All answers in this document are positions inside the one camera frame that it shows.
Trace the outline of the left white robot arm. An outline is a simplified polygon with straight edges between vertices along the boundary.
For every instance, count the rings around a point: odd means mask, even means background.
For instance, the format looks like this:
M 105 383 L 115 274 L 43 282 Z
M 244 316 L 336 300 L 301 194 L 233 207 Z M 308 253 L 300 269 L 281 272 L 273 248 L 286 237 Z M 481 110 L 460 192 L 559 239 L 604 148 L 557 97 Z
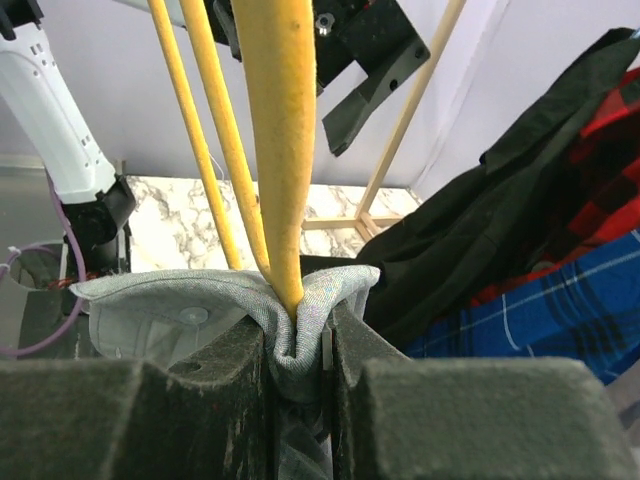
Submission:
M 375 109 L 431 53 L 395 1 L 313 4 L 319 90 L 356 62 L 366 79 L 322 120 L 334 156 L 352 144 Z M 1 96 L 53 180 L 88 269 L 115 261 L 134 210 L 124 177 L 87 126 L 49 49 L 35 1 L 1 4 Z

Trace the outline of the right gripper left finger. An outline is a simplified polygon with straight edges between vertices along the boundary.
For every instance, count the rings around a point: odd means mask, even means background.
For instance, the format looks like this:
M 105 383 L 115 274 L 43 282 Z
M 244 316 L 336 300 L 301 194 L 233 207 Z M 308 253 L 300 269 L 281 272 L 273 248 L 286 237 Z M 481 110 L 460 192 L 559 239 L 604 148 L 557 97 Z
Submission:
M 144 360 L 1 366 L 5 479 L 271 479 L 272 385 L 243 319 L 162 369 Z

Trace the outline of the grey button shirt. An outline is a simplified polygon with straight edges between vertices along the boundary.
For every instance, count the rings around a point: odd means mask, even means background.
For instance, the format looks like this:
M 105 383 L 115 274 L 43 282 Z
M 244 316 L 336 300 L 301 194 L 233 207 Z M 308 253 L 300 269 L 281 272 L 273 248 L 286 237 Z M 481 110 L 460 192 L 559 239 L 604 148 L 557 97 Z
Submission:
M 72 286 L 89 310 L 94 348 L 108 358 L 141 358 L 170 367 L 248 317 L 265 335 L 269 371 L 285 404 L 279 411 L 281 479 L 330 479 L 327 435 L 320 427 L 321 336 L 346 302 L 364 315 L 379 269 L 349 265 L 315 271 L 292 322 L 258 272 L 162 270 L 105 276 Z

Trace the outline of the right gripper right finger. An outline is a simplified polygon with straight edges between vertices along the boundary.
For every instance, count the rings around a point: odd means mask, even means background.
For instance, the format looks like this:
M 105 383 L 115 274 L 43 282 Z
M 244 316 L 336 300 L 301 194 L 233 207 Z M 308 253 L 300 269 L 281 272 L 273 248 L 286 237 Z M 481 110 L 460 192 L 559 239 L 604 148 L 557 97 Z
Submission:
M 331 314 L 338 479 L 626 479 L 602 384 L 562 358 L 411 360 Z

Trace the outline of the yellow wire hanger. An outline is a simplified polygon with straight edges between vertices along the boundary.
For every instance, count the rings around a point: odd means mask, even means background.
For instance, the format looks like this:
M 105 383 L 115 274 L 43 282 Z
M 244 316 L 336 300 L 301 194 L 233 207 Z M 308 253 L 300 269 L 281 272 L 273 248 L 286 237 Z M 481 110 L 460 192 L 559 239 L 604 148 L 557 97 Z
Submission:
M 309 1 L 235 1 L 258 177 L 250 175 L 206 8 L 180 4 L 249 245 L 290 316 L 304 296 L 299 242 L 311 182 L 316 119 Z

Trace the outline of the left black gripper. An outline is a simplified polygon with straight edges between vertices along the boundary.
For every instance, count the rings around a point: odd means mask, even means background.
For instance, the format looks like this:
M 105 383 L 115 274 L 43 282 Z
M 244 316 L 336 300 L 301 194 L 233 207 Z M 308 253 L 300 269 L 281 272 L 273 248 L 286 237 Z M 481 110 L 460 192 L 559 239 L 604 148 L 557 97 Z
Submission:
M 352 63 L 368 74 L 322 119 L 329 150 L 339 157 L 431 53 L 397 1 L 314 0 L 312 7 L 318 87 Z

